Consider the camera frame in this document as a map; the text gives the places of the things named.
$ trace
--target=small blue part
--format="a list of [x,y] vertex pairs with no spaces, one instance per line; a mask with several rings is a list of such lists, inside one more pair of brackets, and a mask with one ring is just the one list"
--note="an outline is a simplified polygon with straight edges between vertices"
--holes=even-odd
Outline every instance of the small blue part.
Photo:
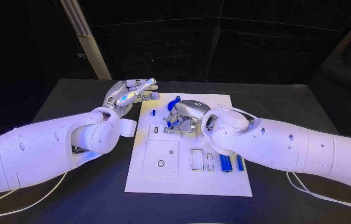
[[244,165],[243,165],[243,158],[240,155],[237,155],[237,159],[239,159],[239,166],[240,166],[240,171],[244,170]]
[[177,96],[175,100],[168,104],[168,110],[169,111],[172,110],[172,108],[174,108],[174,106],[175,106],[175,104],[178,102],[181,102],[181,97],[179,96]]
[[220,154],[220,159],[221,159],[221,171],[231,172],[233,167],[231,167],[230,157]]

